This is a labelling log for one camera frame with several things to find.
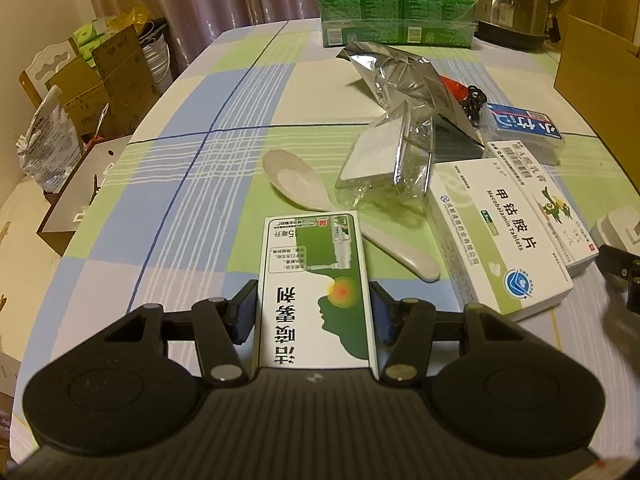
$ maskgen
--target green tissue pack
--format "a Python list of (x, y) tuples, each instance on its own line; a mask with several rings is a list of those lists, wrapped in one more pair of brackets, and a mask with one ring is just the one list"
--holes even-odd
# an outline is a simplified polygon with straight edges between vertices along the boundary
[(476, 0), (318, 0), (322, 44), (471, 47)]

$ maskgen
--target chair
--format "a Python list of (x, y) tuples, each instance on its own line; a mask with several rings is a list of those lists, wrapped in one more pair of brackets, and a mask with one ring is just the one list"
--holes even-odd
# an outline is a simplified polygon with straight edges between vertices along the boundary
[(36, 108), (40, 106), (49, 91), (46, 85), (49, 78), (79, 56), (80, 53), (73, 38), (69, 38), (64, 43), (49, 45), (36, 54), (31, 65), (23, 70), (18, 78)]

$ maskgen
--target tablecloth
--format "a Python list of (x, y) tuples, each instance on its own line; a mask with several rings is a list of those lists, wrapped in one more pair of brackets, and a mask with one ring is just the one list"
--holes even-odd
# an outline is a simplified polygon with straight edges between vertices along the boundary
[[(490, 102), (548, 114), (566, 139), (552, 174), (587, 226), (612, 208), (640, 207), (608, 151), (553, 90), (555, 54), (481, 41), (471, 50), (403, 48), (430, 59), (440, 74), (479, 86)], [(142, 303), (185, 310), (201, 298), (231, 297), (256, 277), (264, 217), (298, 212), (262, 173), (266, 150), (302, 156), (332, 190), (354, 136), (383, 112), (351, 64), (335, 59), (338, 51), (321, 46), (318, 20), (231, 30), (158, 101), (111, 170), (47, 291), (18, 378), (14, 458), (34, 449), (20, 398), (48, 361)], [(362, 215), (438, 254), (418, 208), (392, 214), (366, 208)], [(446, 270), (427, 284), (368, 242), (366, 257), (370, 279), (395, 297), (460, 309)], [(623, 309), (620, 295), (607, 290), (591, 265), (561, 305), (522, 323), (602, 382), (607, 408), (592, 446), (604, 456), (638, 453), (640, 332), (620, 322)], [(246, 356), (250, 348), (240, 352)], [(438, 359), (445, 362), (447, 352), (454, 357), (456, 350), (442, 348)], [(197, 372), (193, 344), (172, 344), (170, 355)]]

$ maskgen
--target spoon handle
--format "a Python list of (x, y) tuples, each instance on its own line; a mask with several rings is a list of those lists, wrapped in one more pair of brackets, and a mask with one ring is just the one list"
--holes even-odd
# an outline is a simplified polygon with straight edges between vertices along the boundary
[(366, 222), (360, 222), (360, 231), (370, 242), (425, 282), (432, 283), (440, 279), (439, 264), (424, 251)]

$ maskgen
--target white spoon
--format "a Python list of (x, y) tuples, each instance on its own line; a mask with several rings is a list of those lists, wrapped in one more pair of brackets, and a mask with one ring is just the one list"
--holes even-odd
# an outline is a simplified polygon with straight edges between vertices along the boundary
[[(297, 155), (287, 150), (270, 150), (262, 157), (262, 168), (273, 187), (300, 207), (311, 211), (340, 211), (331, 202), (324, 183), (313, 168)], [(360, 231), (425, 282), (440, 279), (440, 266), (420, 249), (363, 221), (360, 221)]]

